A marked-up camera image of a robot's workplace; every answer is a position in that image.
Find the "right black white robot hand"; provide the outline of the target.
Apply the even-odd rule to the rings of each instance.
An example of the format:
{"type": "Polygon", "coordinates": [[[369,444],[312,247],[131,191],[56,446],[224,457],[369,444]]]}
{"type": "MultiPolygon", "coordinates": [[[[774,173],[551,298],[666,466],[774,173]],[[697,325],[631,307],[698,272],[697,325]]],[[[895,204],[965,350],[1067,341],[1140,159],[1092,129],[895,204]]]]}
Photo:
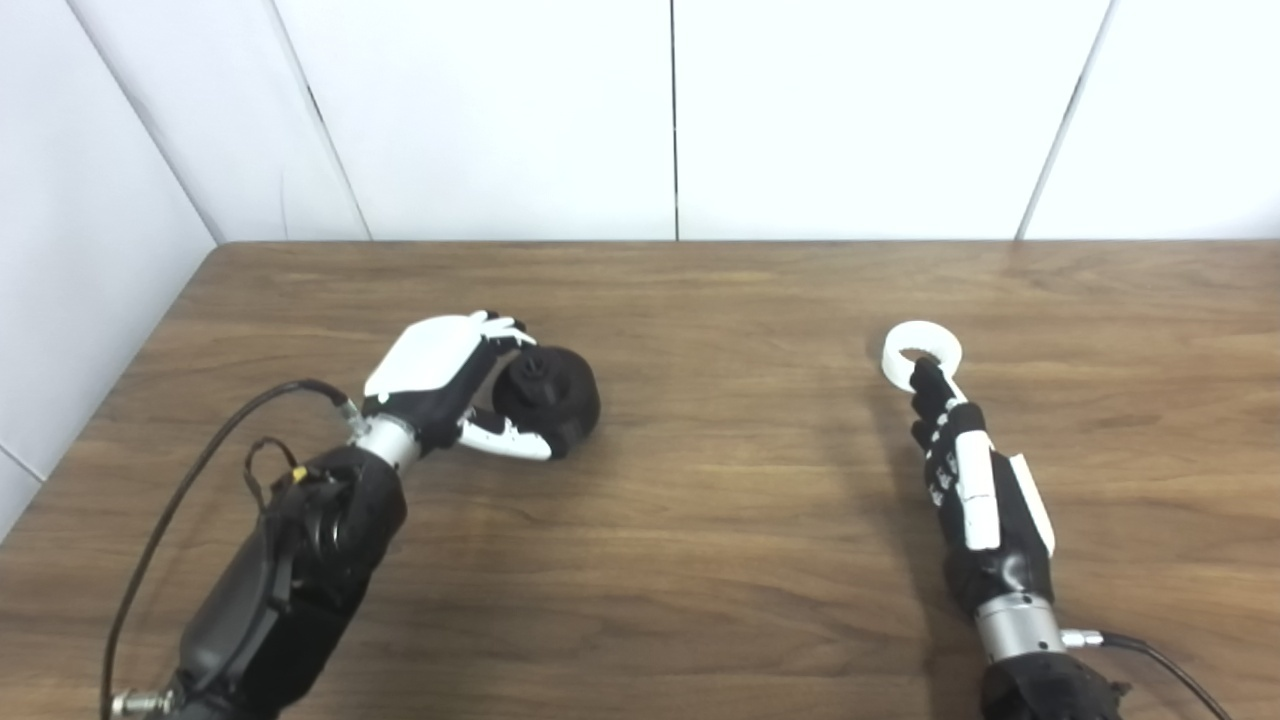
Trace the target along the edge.
{"type": "Polygon", "coordinates": [[[925,489],[945,543],[943,578],[955,603],[974,614],[1006,594],[1055,601],[1048,532],[1027,498],[1018,465],[989,437],[979,404],[961,398],[933,359],[909,379],[924,454],[925,489]]]}

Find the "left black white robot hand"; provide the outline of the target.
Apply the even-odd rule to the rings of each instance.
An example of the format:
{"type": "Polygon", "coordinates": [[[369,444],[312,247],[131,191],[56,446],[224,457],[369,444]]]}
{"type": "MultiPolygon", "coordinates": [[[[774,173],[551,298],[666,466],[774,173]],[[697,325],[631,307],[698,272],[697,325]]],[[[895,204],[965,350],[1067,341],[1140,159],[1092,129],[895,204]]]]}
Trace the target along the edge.
{"type": "Polygon", "coordinates": [[[456,445],[507,457],[563,459],[564,442],[474,405],[500,357],[536,346],[522,322],[489,311],[408,325],[365,382],[361,425],[351,445],[397,473],[456,445]]]}

